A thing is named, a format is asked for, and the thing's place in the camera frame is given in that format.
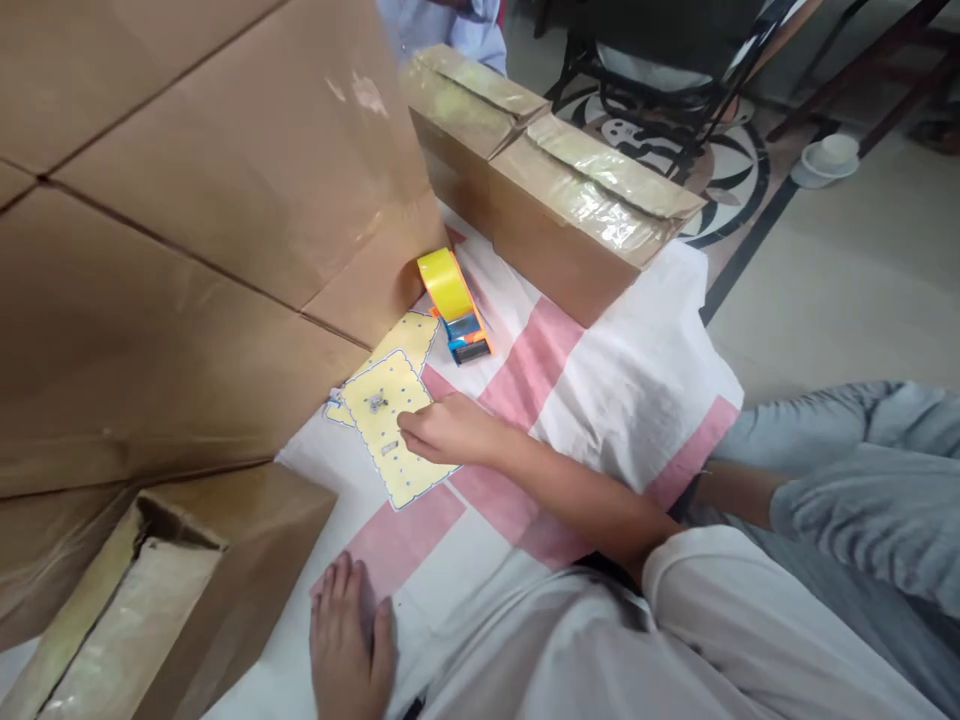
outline hand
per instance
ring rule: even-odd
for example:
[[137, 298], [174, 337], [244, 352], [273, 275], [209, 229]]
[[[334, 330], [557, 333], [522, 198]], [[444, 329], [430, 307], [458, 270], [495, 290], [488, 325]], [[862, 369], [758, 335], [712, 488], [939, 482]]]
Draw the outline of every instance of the hand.
[[440, 465], [492, 465], [504, 441], [519, 432], [463, 393], [400, 413], [397, 425], [410, 452]]
[[360, 629], [363, 564], [340, 555], [323, 576], [313, 598], [310, 662], [317, 716], [330, 720], [382, 720], [393, 689], [393, 611], [390, 601], [377, 608], [373, 654]]

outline white and pink cloth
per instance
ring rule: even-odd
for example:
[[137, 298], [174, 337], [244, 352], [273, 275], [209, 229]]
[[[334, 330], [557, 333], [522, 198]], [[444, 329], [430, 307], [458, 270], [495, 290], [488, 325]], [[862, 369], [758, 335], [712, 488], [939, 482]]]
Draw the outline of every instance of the white and pink cloth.
[[[457, 367], [435, 342], [422, 374], [431, 395], [462, 391], [669, 507], [743, 398], [699, 317], [705, 256], [671, 243], [584, 330], [476, 231], [452, 214], [446, 220], [495, 353]], [[415, 309], [429, 306], [425, 297]], [[461, 468], [395, 511], [357, 431], [322, 411], [277, 459], [340, 499], [262, 658], [209, 718], [313, 716], [309, 591], [344, 548], [366, 563], [371, 607], [393, 599], [399, 658], [390, 717], [402, 716], [505, 597], [590, 551], [507, 478], [480, 467]]]

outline gray pants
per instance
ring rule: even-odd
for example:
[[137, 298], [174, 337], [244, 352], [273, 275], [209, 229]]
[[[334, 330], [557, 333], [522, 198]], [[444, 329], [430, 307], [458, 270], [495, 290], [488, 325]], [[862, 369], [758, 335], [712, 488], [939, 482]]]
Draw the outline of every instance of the gray pants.
[[960, 718], [960, 396], [878, 382], [771, 403], [714, 458], [794, 478], [771, 501], [775, 534], [722, 521]]

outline packing tape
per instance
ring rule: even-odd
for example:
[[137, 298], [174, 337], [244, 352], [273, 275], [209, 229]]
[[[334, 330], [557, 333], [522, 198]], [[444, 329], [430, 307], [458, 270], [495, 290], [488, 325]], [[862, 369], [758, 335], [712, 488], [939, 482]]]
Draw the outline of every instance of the packing tape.
[[423, 284], [443, 319], [452, 323], [473, 312], [470, 291], [460, 265], [448, 248], [442, 248], [417, 260]]

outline brown cardboard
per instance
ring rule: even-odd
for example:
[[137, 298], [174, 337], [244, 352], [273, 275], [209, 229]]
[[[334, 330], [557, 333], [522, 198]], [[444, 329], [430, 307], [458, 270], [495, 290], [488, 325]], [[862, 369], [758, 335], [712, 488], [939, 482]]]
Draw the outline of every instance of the brown cardboard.
[[135, 494], [106, 485], [0, 501], [0, 651], [43, 632]]
[[489, 237], [487, 161], [547, 113], [548, 102], [446, 45], [414, 56], [401, 86], [434, 192]]
[[553, 115], [489, 167], [494, 248], [584, 327], [704, 205]]
[[0, 215], [0, 497], [273, 457], [366, 351], [57, 190]]
[[[0, 716], [46, 717], [48, 699], [68, 688], [69, 714], [61, 718], [199, 718], [259, 657], [335, 502], [275, 464], [141, 492], [44, 633]], [[150, 577], [158, 565], [140, 564], [155, 551], [167, 553], [159, 572], [176, 568], [180, 587], [159, 592]], [[139, 622], [117, 622], [115, 604]], [[100, 664], [84, 652], [88, 644], [116, 647], [124, 662]], [[121, 676], [106, 673], [110, 667], [122, 667]], [[120, 684], [122, 694], [109, 691]]]
[[33, 185], [33, 178], [0, 160], [0, 210], [25, 193]]
[[368, 253], [390, 277], [447, 242], [372, 0], [293, 0], [55, 177], [369, 347], [416, 296], [338, 274], [368, 245], [402, 241]]
[[47, 172], [279, 0], [0, 5], [0, 157]]

